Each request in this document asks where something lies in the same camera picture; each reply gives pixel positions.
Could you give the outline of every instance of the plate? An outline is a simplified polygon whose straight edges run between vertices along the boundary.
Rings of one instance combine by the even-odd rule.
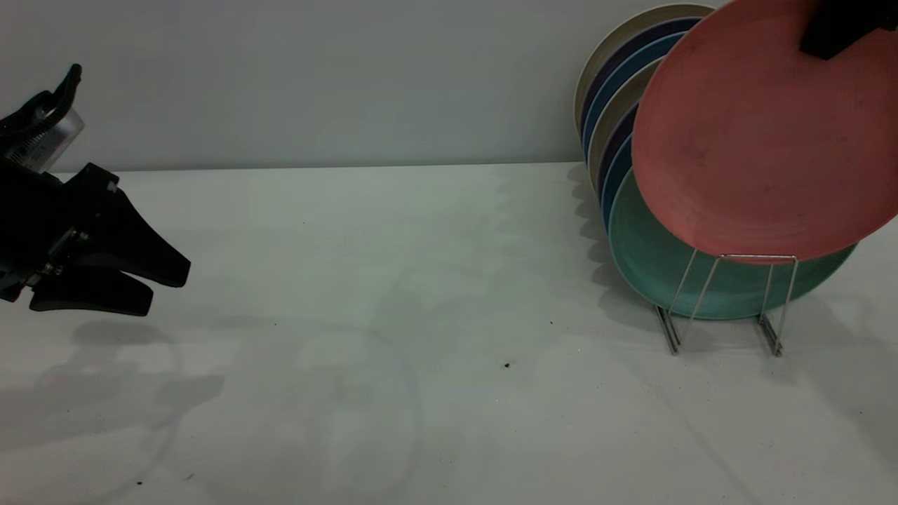
[[[674,298],[692,248],[671,235],[652,215],[630,171],[614,197],[608,243],[623,277],[649,302],[667,308]],[[792,299],[801,297],[830,277],[849,257],[855,246],[798,265]],[[690,315],[708,276],[714,258],[699,252],[673,312]],[[786,301],[788,265],[772,265],[768,308]],[[721,261],[714,273],[696,317],[742,319],[757,315],[764,300],[770,266]]]
[[[633,121],[636,120],[636,111],[638,110],[638,107],[638,104],[634,105],[629,112],[624,115],[623,119],[618,121],[617,126],[614,127],[614,132],[608,139],[608,143],[605,145],[605,151],[599,159],[598,176],[595,178],[595,194],[599,195],[599,203],[604,201],[603,191],[605,180],[608,177],[608,171],[612,167],[618,152],[621,150],[621,146],[623,146],[624,142],[627,142],[627,149],[630,149],[629,142],[632,138]]]
[[[602,65],[614,54],[614,51],[624,45],[634,35],[660,22],[684,17],[702,17],[713,10],[713,8],[706,5],[697,4],[662,5],[629,18],[609,33],[586,61],[583,71],[580,72],[580,79],[577,81],[577,92],[574,95],[574,124],[577,126],[577,134],[580,137],[583,136],[581,119],[583,118],[586,90],[595,80],[595,76],[599,73]]]
[[[593,78],[593,81],[589,84],[589,87],[586,89],[586,95],[583,100],[583,108],[580,110],[580,122],[579,122],[579,132],[580,136],[583,136],[586,128],[587,114],[589,112],[589,107],[593,103],[595,96],[601,91],[603,84],[608,80],[609,77],[617,70],[628,58],[640,52],[646,46],[657,42],[664,37],[669,35],[674,35],[675,33],[683,33],[695,26],[695,23],[699,22],[701,18],[685,18],[685,19],[677,19],[671,20],[668,22],[663,22],[656,26],[645,30],[632,39],[628,40],[626,44],[621,46],[618,50],[614,51],[614,54],[608,58],[608,61],[602,65],[599,69],[598,73]]]
[[[604,183],[602,184],[602,192],[599,193],[601,195],[599,203],[602,207],[602,222],[605,224],[605,232],[608,231],[608,223],[612,215],[614,195],[616,195],[621,188],[621,183],[623,182],[624,177],[626,177],[633,168],[633,158],[630,153],[632,141],[633,136],[631,134],[627,135],[623,144],[621,144],[621,147],[618,148],[608,173],[606,174]]]
[[[621,86],[639,70],[642,70],[649,64],[666,55],[674,44],[677,43],[677,40],[681,39],[685,34],[685,31],[680,31],[647,44],[644,48],[636,51],[629,58],[624,60],[623,63],[614,68],[608,75],[608,78],[603,81],[598,93],[595,94],[592,102],[590,102],[589,109],[586,112],[586,120],[583,125],[583,153],[587,157],[589,156],[589,141],[592,138],[593,129],[595,128],[596,122],[599,120],[599,116],[602,115],[605,105],[608,104],[608,101],[615,93],[617,93]]]
[[[898,213],[898,38],[799,50],[816,0],[735,0],[670,52],[633,162],[658,220],[711,255],[819,258]]]
[[[589,167],[589,181],[594,189],[598,190],[600,184],[599,171],[603,158],[606,156],[614,157],[617,153],[616,149],[611,152],[608,149],[609,140],[614,133],[614,129],[621,124],[627,113],[639,103],[639,99],[642,98],[642,94],[646,91],[648,81],[652,78],[652,74],[655,73],[659,63],[661,63],[660,59],[649,63],[632,76],[629,81],[624,83],[608,101],[607,106],[604,107],[599,115],[599,119],[595,122],[593,135],[589,140],[589,149],[586,150],[586,166]]]

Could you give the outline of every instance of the green plate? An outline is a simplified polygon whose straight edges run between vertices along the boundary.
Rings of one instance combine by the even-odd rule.
[[[649,302],[667,308],[674,298],[692,248],[671,235],[648,210],[632,170],[617,190],[609,219],[608,241],[623,277]],[[798,264],[792,299],[820,285],[849,257],[856,245]],[[714,257],[699,252],[673,312],[690,315]],[[721,261],[696,314],[700,319],[741,319],[761,312],[769,265]],[[773,267],[768,309],[786,302],[792,264]]]

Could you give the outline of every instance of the pink plate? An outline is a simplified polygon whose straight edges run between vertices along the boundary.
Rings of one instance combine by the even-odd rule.
[[[712,255],[844,249],[898,213],[898,36],[830,61],[798,46],[817,0],[735,0],[671,50],[639,105],[649,209]]]

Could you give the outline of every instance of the table surface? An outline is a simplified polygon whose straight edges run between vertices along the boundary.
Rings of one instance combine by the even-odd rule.
[[[582,164],[124,173],[193,261],[146,318],[0,305],[0,503],[898,495],[898,226],[672,357]]]

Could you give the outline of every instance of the black robotic arm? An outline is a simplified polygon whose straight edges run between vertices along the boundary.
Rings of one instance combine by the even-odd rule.
[[[146,315],[153,291],[187,281],[190,262],[150,227],[119,178],[87,164],[68,182],[47,173],[84,127],[72,109],[81,67],[0,120],[0,298],[26,287],[31,309]]]

